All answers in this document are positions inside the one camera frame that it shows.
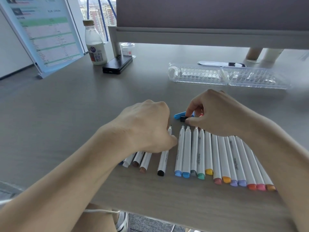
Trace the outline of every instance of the blue poster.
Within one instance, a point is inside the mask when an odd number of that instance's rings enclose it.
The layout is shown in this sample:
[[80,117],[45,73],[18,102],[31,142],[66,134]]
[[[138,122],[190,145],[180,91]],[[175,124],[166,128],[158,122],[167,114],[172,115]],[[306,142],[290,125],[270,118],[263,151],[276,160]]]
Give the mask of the blue poster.
[[0,4],[43,72],[84,55],[65,0],[0,0]]

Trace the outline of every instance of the smartphone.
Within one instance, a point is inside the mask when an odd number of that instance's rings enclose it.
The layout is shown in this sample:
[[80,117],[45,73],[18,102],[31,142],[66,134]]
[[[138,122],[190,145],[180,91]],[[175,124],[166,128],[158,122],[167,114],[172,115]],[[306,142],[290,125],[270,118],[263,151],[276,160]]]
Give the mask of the smartphone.
[[227,63],[227,62],[212,62],[212,61],[199,61],[198,65],[202,66],[220,66],[220,67],[245,67],[243,63]]
[[132,56],[118,55],[103,65],[103,73],[120,74],[132,61]]

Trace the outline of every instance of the blue cable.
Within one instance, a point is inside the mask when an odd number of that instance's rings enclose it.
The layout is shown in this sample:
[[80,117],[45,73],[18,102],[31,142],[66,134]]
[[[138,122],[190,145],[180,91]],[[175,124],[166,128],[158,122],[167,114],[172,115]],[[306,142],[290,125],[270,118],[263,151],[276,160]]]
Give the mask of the blue cable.
[[106,25],[105,25],[105,20],[104,20],[104,15],[103,15],[103,11],[102,11],[102,6],[101,6],[101,1],[100,0],[98,0],[98,5],[99,5],[100,11],[101,11],[101,16],[102,16],[102,20],[103,20],[104,30],[105,30],[105,34],[106,34],[106,41],[108,41],[108,35],[107,35],[107,31],[106,31]]
[[87,19],[89,19],[89,0],[87,0]]
[[110,0],[107,0],[107,1],[108,1],[109,6],[111,7],[111,9],[112,9],[112,11],[113,11],[113,13],[114,13],[115,19],[117,20],[117,15],[116,15],[116,13],[115,13],[115,11],[114,11],[114,7],[113,7],[112,4],[111,4],[111,1],[110,1]]

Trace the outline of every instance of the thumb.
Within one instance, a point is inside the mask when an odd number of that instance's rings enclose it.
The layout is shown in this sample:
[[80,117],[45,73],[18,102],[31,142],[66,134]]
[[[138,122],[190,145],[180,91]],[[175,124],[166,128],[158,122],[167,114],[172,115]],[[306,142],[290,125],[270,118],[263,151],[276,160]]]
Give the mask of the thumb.
[[167,135],[164,137],[165,143],[163,147],[165,151],[172,149],[172,147],[176,146],[178,143],[178,140],[174,135],[170,135],[168,132],[166,133]]
[[203,119],[203,116],[200,116],[200,117],[190,117],[190,118],[187,118],[185,120],[185,123],[190,125],[190,126],[200,127],[199,124],[201,123],[202,119]]

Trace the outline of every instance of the white cable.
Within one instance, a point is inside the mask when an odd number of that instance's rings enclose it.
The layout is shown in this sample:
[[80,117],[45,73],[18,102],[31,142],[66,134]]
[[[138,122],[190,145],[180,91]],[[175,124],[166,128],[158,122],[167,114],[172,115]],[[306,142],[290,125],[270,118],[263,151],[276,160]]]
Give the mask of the white cable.
[[[1,200],[0,205],[7,204],[8,202],[12,201],[13,199],[6,199]],[[104,210],[104,209],[85,209],[84,213],[97,213],[97,212],[104,212],[104,213],[119,213],[120,211],[110,211],[110,210]]]

